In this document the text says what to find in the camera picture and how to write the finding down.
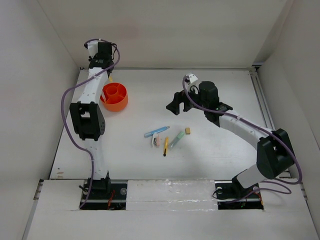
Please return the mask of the tan eraser block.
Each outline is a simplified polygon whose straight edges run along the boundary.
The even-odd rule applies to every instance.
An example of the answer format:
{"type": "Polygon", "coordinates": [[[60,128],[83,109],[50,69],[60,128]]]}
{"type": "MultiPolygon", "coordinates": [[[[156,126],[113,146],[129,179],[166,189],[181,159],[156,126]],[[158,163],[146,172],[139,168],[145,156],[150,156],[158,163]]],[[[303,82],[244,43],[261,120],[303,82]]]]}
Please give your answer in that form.
{"type": "Polygon", "coordinates": [[[186,134],[186,135],[190,135],[190,134],[191,134],[191,129],[190,129],[189,127],[187,127],[187,128],[185,129],[185,134],[186,134]]]}

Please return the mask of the green highlighter marker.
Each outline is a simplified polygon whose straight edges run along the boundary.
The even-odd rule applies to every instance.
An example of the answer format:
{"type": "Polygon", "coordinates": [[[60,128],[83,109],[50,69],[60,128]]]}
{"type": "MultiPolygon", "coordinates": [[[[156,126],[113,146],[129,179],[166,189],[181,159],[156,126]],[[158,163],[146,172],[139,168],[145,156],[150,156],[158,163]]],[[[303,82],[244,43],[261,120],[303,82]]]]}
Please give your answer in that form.
{"type": "Polygon", "coordinates": [[[169,144],[170,148],[173,148],[185,135],[184,131],[180,131],[178,133],[178,135],[171,141],[171,143],[169,144]]]}

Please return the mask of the pink pen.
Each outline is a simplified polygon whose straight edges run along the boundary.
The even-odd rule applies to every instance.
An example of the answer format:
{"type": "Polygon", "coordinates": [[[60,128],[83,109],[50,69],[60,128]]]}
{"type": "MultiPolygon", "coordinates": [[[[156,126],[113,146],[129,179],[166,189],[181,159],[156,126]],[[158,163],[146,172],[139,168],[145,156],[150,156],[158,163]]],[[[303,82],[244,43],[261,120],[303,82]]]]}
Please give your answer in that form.
{"type": "Polygon", "coordinates": [[[103,91],[101,92],[100,99],[102,102],[104,102],[104,103],[106,102],[106,96],[103,91]]]}

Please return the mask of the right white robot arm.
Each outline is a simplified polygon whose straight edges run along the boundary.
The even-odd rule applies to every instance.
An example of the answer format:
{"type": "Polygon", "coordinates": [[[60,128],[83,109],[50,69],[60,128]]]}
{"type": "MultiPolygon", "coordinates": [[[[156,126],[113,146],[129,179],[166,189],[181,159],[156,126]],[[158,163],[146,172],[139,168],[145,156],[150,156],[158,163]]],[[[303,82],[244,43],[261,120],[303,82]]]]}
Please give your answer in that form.
{"type": "Polygon", "coordinates": [[[166,109],[180,114],[190,109],[203,111],[206,119],[219,128],[228,130],[249,143],[256,150],[256,163],[235,175],[230,183],[216,186],[212,196],[218,200],[239,202],[262,190],[259,183],[283,187],[282,194],[290,194],[290,182],[278,178],[289,167],[297,164],[288,133],[279,128],[271,130],[258,126],[242,116],[226,103],[220,101],[216,85],[211,81],[200,83],[184,80],[183,90],[176,92],[166,109]]]}

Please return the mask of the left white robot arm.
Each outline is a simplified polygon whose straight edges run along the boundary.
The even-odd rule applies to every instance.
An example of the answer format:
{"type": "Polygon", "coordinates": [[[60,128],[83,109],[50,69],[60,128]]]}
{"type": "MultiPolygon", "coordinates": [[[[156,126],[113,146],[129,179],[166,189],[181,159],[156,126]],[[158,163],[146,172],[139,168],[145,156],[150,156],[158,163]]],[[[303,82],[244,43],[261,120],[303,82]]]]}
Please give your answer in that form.
{"type": "Polygon", "coordinates": [[[84,148],[93,156],[93,176],[88,179],[85,190],[91,186],[92,198],[107,198],[111,192],[109,171],[103,156],[100,137],[106,129],[105,119],[99,107],[103,87],[108,80],[113,67],[112,43],[95,40],[85,44],[89,52],[88,79],[84,90],[69,110],[74,132],[82,140],[84,148]]]}

